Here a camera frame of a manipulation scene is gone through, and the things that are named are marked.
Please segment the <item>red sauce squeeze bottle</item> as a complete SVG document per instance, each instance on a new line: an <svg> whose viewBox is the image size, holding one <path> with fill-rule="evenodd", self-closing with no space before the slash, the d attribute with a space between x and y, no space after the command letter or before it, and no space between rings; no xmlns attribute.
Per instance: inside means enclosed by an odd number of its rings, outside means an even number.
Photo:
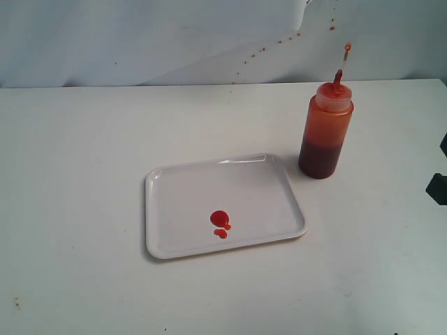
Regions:
<svg viewBox="0 0 447 335"><path fill-rule="evenodd" d="M351 43L345 45L342 66L334 80L321 84L309 102L298 167L313 179L334 173L354 111L352 91L342 84L351 48Z"/></svg>

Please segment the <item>red sauce blobs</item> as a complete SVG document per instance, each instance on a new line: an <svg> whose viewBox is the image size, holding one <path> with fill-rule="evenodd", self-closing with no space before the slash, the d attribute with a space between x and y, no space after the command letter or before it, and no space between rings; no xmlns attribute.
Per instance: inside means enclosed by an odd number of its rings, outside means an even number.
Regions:
<svg viewBox="0 0 447 335"><path fill-rule="evenodd" d="M230 219L225 211L217 210L210 215L210 222L216 228L214 229L214 235L220 239L226 239L228 237L228 231L231 230Z"/></svg>

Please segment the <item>white rectangular plastic tray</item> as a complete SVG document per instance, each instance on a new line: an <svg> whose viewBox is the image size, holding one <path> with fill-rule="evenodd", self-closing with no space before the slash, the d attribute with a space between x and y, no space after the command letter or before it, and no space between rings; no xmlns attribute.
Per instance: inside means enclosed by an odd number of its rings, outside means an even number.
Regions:
<svg viewBox="0 0 447 335"><path fill-rule="evenodd" d="M210 215L225 211L232 226L214 235ZM145 178L145 244L173 260L286 241L307 231L285 162L251 154L157 167Z"/></svg>

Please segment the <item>white backdrop sheet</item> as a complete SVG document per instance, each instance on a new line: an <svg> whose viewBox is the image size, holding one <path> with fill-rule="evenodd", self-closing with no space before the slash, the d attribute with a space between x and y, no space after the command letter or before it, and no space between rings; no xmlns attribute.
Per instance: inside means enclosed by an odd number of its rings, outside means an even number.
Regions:
<svg viewBox="0 0 447 335"><path fill-rule="evenodd" d="M137 85L300 28L306 1L2 1L1 86Z"/></svg>

